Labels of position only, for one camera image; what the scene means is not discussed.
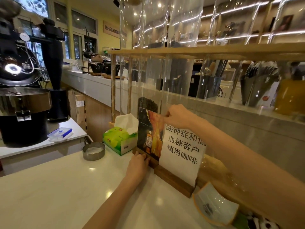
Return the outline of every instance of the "window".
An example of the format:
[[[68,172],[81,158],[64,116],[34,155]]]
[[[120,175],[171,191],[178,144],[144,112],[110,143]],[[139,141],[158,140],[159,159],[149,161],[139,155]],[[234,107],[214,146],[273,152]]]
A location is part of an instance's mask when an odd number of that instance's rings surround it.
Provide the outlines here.
[[[75,59],[82,59],[81,36],[73,35]]]
[[[44,37],[43,34],[41,34],[40,32],[40,28],[36,27],[33,23],[27,21],[27,20],[23,20],[23,19],[18,19],[21,23],[21,31],[20,32],[24,32],[28,35],[34,35],[37,37]],[[28,48],[34,53],[36,54],[36,57],[38,59],[38,63],[40,64],[41,67],[45,67],[44,65],[44,61],[42,58],[42,50],[41,50],[41,44],[40,43],[33,43],[33,42],[27,42],[27,46]]]
[[[81,30],[85,30],[87,28],[89,33],[96,34],[95,20],[74,10],[72,10],[72,25]]]
[[[85,36],[85,48],[96,53],[96,38]]]
[[[66,59],[70,59],[70,37],[68,32],[63,32],[65,35]]]
[[[39,14],[40,16],[49,17],[47,0],[15,0],[21,4],[22,8]]]
[[[67,8],[63,5],[60,5],[56,2],[54,2],[54,8],[55,8],[55,17],[56,21],[59,21],[61,23],[68,24],[67,22]]]

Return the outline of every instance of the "hand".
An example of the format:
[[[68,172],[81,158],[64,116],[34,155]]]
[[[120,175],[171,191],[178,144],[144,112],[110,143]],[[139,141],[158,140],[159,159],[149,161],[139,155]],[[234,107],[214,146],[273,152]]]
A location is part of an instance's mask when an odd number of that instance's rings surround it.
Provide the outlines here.
[[[137,187],[145,177],[149,161],[150,158],[146,159],[146,154],[139,154],[137,151],[130,159],[125,179]]]
[[[172,105],[166,117],[163,118],[166,124],[176,128],[184,128],[191,130],[191,126],[196,120],[197,115],[187,110],[182,104]]]

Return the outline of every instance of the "tissue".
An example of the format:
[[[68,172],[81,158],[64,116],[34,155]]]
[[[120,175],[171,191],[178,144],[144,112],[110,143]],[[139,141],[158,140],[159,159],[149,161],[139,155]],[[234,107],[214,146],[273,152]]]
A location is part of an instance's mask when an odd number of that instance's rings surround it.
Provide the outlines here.
[[[119,155],[123,155],[137,146],[138,120],[132,115],[117,116],[114,128],[103,134],[103,142]]]

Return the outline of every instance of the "square ceramic bowl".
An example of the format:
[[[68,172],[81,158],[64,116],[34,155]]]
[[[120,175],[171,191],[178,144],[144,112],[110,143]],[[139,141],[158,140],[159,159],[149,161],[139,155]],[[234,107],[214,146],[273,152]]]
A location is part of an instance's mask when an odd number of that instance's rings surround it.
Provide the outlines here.
[[[221,196],[210,182],[193,194],[193,200],[204,219],[216,226],[231,224],[239,208],[239,204]]]

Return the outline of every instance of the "spotlight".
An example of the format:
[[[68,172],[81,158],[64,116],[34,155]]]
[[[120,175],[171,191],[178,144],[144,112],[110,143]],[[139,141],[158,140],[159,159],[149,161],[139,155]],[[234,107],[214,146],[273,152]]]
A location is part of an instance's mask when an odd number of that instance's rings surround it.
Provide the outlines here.
[[[13,63],[5,65],[4,69],[13,75],[18,75],[21,72],[21,67]]]
[[[120,3],[118,0],[114,0],[113,3],[116,5],[116,7],[120,7]]]

